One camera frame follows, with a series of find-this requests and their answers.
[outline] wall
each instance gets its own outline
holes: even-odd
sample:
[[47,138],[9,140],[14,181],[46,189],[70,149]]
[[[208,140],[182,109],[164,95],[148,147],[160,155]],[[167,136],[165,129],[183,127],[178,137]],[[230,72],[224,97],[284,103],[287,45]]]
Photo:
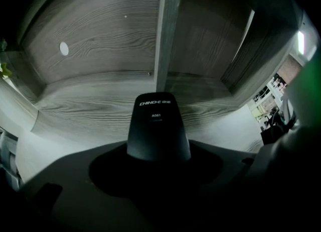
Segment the wall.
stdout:
[[280,69],[277,71],[277,74],[289,84],[298,75],[301,69],[302,66],[291,55],[288,55]]
[[0,109],[0,127],[16,137],[19,137],[23,128],[17,123],[13,122],[1,109]]
[[303,12],[303,19],[299,30],[304,34],[304,54],[298,51],[298,38],[296,36],[290,55],[301,66],[304,66],[313,57],[315,48],[320,46],[320,36],[306,12]]
[[222,82],[242,106],[279,69],[293,46],[296,29],[265,13],[256,12],[245,40]]

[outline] wooden wall panel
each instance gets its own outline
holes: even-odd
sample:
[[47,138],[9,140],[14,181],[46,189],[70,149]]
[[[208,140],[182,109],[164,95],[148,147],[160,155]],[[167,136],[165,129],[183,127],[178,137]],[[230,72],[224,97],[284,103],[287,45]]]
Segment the wooden wall panel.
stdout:
[[231,93],[217,79],[169,73],[165,91],[175,96],[187,134],[204,130],[210,138],[209,126],[237,109]]
[[220,79],[232,62],[251,8],[238,0],[182,0],[170,72]]
[[[153,71],[159,0],[51,0],[22,41],[47,83],[114,70]],[[60,42],[69,55],[59,51]]]
[[242,106],[277,72],[293,45],[296,29],[256,12],[247,36],[222,77]]
[[58,81],[47,86],[36,107],[32,130],[96,147],[126,140],[135,99],[154,90],[147,72],[111,72]]

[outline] wooden ceiling panel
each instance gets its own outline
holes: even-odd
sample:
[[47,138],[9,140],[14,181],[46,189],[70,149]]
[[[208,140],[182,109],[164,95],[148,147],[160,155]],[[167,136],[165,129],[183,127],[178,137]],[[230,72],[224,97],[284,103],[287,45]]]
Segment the wooden ceiling panel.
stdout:
[[[23,39],[47,84],[117,70],[153,70],[159,0],[50,0]],[[63,56],[59,44],[66,42]]]

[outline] black object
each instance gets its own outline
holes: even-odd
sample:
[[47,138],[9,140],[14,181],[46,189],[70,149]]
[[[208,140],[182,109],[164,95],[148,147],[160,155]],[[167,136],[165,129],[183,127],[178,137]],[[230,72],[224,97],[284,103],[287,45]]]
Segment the black object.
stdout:
[[[191,159],[180,165],[133,158],[119,142],[59,159],[21,193],[33,199],[54,176],[63,190],[52,217],[77,231],[114,225],[203,230],[214,220],[226,226],[227,218],[265,218],[271,211],[295,218],[301,213],[296,204],[306,209],[316,190],[318,162],[310,151],[317,133],[301,129],[258,154],[190,141]],[[273,208],[279,204],[283,208]]]
[[273,117],[274,117],[274,114],[277,112],[279,110],[279,108],[278,107],[273,107],[272,109],[271,109],[271,111],[270,111],[270,116],[271,116],[271,118],[269,118],[268,116],[265,116],[265,118],[267,118],[267,121],[265,121],[264,122],[264,124],[266,125],[266,126],[268,126],[268,125],[272,125],[273,123]]
[[33,202],[43,213],[50,214],[61,191],[60,185],[46,183],[33,197]]
[[137,97],[127,153],[145,161],[185,162],[191,158],[180,110],[171,93],[147,93]]
[[288,133],[296,122],[296,114],[294,112],[288,124],[284,124],[282,118],[278,110],[275,111],[273,117],[269,119],[270,127],[261,132],[261,137],[265,145],[275,143],[279,138]]

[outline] wood grain texture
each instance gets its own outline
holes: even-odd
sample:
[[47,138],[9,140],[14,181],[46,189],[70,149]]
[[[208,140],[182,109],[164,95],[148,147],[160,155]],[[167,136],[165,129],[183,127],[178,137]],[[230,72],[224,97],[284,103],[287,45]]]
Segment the wood grain texture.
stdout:
[[254,14],[255,14],[255,11],[252,10],[252,11],[251,11],[251,14],[250,14],[250,16],[249,16],[249,19],[248,19],[248,21],[247,21],[247,24],[246,24],[246,27],[245,27],[243,36],[242,36],[241,44],[240,44],[239,48],[237,49],[236,54],[235,54],[232,62],[234,61],[235,57],[237,56],[237,53],[239,52],[241,46],[243,45],[244,39],[245,39],[245,37],[246,37],[246,35],[247,35],[247,32],[249,31],[250,26],[251,26],[251,24],[252,24],[252,20],[253,20]]
[[33,133],[96,147],[126,140],[136,97],[154,90],[147,72],[88,75],[47,86]]
[[[115,70],[153,71],[159,0],[50,0],[22,46],[47,83]],[[60,42],[69,46],[62,56]]]
[[256,12],[246,38],[222,77],[222,82],[243,106],[277,72],[292,45],[296,30]]
[[21,22],[17,31],[17,43],[20,44],[24,35],[27,33],[28,28],[32,25],[33,20],[37,17],[41,9],[46,5],[49,0],[33,0]]
[[[17,166],[24,181],[73,152],[127,140],[134,101],[155,88],[147,72],[112,72],[48,85],[37,121],[24,133]],[[248,109],[237,110],[219,80],[170,73],[166,91],[175,95],[189,139],[240,151],[263,145]]]
[[182,0],[170,72],[220,79],[244,35],[251,8],[238,0]]
[[165,89],[181,0],[160,0],[155,53],[156,92]]

